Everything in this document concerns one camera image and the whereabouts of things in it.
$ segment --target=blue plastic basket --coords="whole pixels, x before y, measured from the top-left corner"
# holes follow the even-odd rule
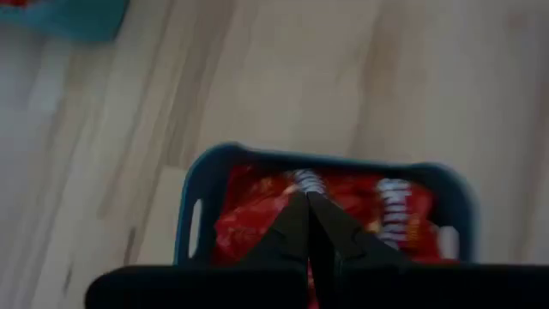
[[[0,6],[0,21],[20,23],[71,39],[113,39],[129,0],[41,0],[26,8]]]
[[[184,182],[175,264],[208,264],[215,245],[214,224],[220,216],[226,185],[232,168],[240,164],[258,164],[280,170],[329,167],[364,173],[382,173],[387,177],[408,179],[434,192],[436,204],[431,220],[440,227],[453,227],[458,232],[458,257],[470,262],[474,256],[474,207],[460,177],[447,167],[419,163],[396,165],[356,161],[336,157],[262,151],[235,142],[224,143],[204,152],[192,165]],[[189,257],[190,224],[196,201],[202,200],[196,252]]]

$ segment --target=red candy bag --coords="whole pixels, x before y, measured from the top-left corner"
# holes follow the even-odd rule
[[[219,220],[214,263],[234,264],[253,248],[287,205],[293,184],[283,174],[235,167]]]
[[[331,199],[366,231],[420,263],[452,263],[440,257],[437,233],[428,221],[433,195],[423,186],[377,174],[330,170],[268,173],[258,167],[235,167],[219,220],[214,264],[243,258],[267,232],[295,191],[316,191]],[[310,308],[317,307],[309,268]]]

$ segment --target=blue object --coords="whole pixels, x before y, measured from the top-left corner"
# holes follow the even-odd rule
[[[408,179],[422,184],[437,196],[430,219],[440,227],[455,228],[459,234],[459,259],[464,262],[473,260],[473,203],[460,177],[447,167],[431,163],[397,165],[313,154],[262,151],[230,142],[204,152],[187,173],[179,210],[175,264],[209,263],[215,245],[214,224],[220,216],[229,173],[234,166],[240,164],[257,164],[280,170],[329,167],[350,173],[381,173],[389,178]],[[189,257],[190,224],[195,203],[199,199],[202,199],[202,216],[198,244],[194,256]]]
[[[41,0],[26,8],[0,7],[0,21],[12,21],[71,39],[114,39],[129,0]]]

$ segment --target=red object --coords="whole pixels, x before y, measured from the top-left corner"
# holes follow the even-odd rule
[[[440,257],[436,229],[427,220],[433,203],[424,187],[376,174],[301,170],[272,174],[233,168],[219,220],[214,264],[230,265],[254,247],[297,191],[320,191],[381,240],[421,263],[454,263]],[[310,308],[317,307],[309,270]]]

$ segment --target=wooden floor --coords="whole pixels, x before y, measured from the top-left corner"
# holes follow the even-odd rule
[[[79,308],[169,263],[206,148],[438,161],[479,260],[549,262],[543,0],[133,0],[118,39],[0,27],[0,307]]]

